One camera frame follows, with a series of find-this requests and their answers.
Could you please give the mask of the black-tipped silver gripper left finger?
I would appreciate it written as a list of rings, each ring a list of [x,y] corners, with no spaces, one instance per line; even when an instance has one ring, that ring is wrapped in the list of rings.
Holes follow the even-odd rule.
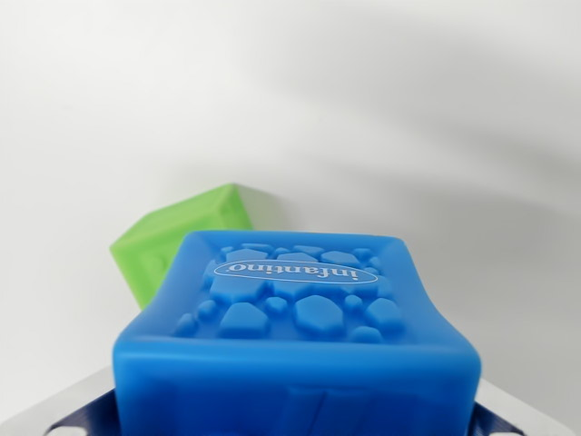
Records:
[[[113,370],[101,369],[1,424],[2,435],[48,435],[63,427],[80,434],[118,435]]]

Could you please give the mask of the black-tipped silver gripper right finger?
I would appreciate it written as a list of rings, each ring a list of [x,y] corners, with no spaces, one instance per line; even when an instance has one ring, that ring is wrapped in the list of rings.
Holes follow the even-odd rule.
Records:
[[[564,425],[499,388],[479,388],[472,435],[563,435]]]

